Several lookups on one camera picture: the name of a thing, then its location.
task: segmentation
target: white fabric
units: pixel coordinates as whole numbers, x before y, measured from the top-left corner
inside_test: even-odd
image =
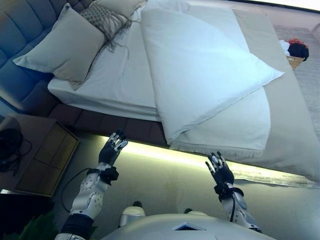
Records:
[[[28,69],[53,73],[62,80],[83,82],[104,41],[104,35],[67,3],[51,32],[13,62]]]
[[[144,4],[144,1],[145,0],[96,0],[93,3],[100,4],[129,19],[134,11]]]
[[[193,5],[187,14],[219,27],[232,41],[249,52],[231,9]],[[225,156],[260,157],[266,148],[270,129],[269,103],[261,87],[214,117],[181,133],[170,149],[203,154],[220,151]]]
[[[220,151],[226,158],[261,157],[270,129],[269,103],[261,87],[214,117],[181,133],[170,149],[202,154]]]
[[[193,16],[160,8],[143,10],[141,16],[155,102],[169,145],[283,74]]]
[[[185,0],[150,0],[144,7],[144,11],[151,9],[174,10],[180,13],[186,13],[190,4]]]
[[[281,45],[282,50],[284,51],[284,54],[286,56],[290,56],[290,52],[288,51],[289,47],[290,47],[290,43],[288,43],[285,40],[279,40],[279,43]]]
[[[140,20],[139,9],[132,19]],[[133,22],[114,41],[128,49],[117,46],[112,53],[104,48],[78,90],[56,77],[49,82],[48,90],[63,103],[77,108],[159,122],[140,24]]]

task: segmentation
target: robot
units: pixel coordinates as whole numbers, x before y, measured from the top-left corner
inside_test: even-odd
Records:
[[[55,240],[89,240],[90,228],[103,207],[103,197],[111,181],[118,179],[113,166],[128,144],[124,132],[114,132],[98,157],[96,168],[88,170],[73,201],[72,209]],[[208,156],[207,165],[228,221],[203,212],[186,209],[184,214],[146,216],[140,202],[127,207],[119,228],[101,240],[272,240],[262,234],[255,219],[247,212],[244,193],[234,187],[234,175],[220,152]]]

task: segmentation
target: grey carpet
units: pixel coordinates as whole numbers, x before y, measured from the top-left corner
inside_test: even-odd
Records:
[[[314,35],[302,27],[274,26],[279,40],[298,38],[309,47],[309,58],[293,72],[309,109],[315,134],[320,141],[320,44]]]

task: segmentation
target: black headphones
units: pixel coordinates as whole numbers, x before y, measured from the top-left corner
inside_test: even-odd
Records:
[[[23,140],[23,135],[16,129],[0,131],[0,172],[13,170],[13,175],[16,175],[21,158],[19,148]]]

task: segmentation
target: nightstand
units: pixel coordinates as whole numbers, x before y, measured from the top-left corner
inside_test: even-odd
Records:
[[[21,157],[18,172],[0,172],[0,188],[13,192],[51,197],[76,150],[79,140],[55,119],[11,114],[0,124],[0,130],[14,128],[32,144]],[[30,144],[22,142],[21,154]]]

